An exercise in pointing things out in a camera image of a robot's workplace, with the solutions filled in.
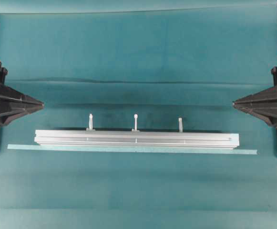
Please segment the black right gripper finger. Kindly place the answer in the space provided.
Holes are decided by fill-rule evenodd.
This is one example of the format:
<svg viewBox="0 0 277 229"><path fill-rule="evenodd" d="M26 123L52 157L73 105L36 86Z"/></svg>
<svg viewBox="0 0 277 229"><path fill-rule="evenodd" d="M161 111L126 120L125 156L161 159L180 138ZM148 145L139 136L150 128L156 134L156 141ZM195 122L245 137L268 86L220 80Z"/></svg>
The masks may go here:
<svg viewBox="0 0 277 229"><path fill-rule="evenodd" d="M277 103L233 103L233 107L264 121L268 126L277 126Z"/></svg>
<svg viewBox="0 0 277 229"><path fill-rule="evenodd" d="M256 94L251 94L235 100L233 105L236 104L250 104L250 103L266 103L271 101L277 101L277 85L260 91Z"/></svg>

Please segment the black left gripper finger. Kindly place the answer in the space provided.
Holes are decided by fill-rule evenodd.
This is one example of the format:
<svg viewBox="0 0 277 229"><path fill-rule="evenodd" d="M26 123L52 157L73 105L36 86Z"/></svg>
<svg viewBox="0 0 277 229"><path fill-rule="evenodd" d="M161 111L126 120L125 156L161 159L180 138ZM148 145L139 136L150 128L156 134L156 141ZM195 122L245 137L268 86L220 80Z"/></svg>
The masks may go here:
<svg viewBox="0 0 277 229"><path fill-rule="evenodd" d="M42 110L44 104L26 104L0 102L0 126L6 126L15 119L30 115L36 111Z"/></svg>
<svg viewBox="0 0 277 229"><path fill-rule="evenodd" d="M18 92L13 88L8 87L1 83L0 83L0 100L8 101L8 102L25 103L25 104L44 105L43 102L36 100L21 92Z"/></svg>

